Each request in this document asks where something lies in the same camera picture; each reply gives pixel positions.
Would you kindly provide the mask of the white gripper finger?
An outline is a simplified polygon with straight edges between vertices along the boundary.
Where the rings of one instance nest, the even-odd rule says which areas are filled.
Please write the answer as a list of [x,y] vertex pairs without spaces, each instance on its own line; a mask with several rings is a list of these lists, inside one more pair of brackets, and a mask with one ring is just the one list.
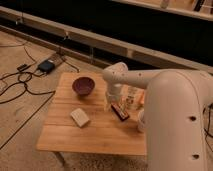
[[121,101],[121,100],[119,100],[119,101],[118,101],[118,106],[119,106],[120,108],[122,108],[122,107],[123,107],[123,103],[122,103],[122,101]]
[[106,105],[105,105],[105,110],[106,111],[110,111],[111,110],[111,104],[110,103],[106,103]]

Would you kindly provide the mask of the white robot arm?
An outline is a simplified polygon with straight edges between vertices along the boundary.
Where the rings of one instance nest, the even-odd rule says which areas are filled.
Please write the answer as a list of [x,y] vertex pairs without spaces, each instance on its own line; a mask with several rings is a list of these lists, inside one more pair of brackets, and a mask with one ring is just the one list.
[[106,95],[122,84],[146,91],[148,171],[208,171],[203,110],[213,104],[213,75],[200,70],[130,71],[123,62],[103,70]]

